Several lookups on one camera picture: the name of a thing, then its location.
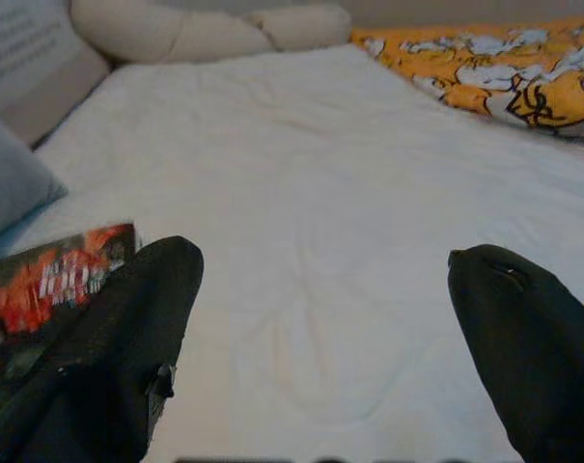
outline white bedsheet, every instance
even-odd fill
[[[584,147],[442,107],[351,46],[113,74],[7,252],[133,218],[206,273],[147,458],[516,461],[451,306],[490,242],[584,302]]]

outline white comforter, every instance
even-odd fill
[[[71,194],[0,252],[124,219],[204,250],[149,462],[517,460],[446,259],[507,246],[584,302],[584,147],[445,108],[346,46],[124,68],[39,156]]]

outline bed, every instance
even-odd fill
[[[123,219],[204,251],[147,462],[518,461],[447,257],[505,246],[584,303],[584,144],[447,108],[350,44],[120,68],[36,156],[70,194],[0,255]]]

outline light blue pillow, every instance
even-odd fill
[[[66,194],[66,187],[0,123],[0,232]]]

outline book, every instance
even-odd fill
[[[120,224],[0,259],[0,407],[137,250],[134,226]]]

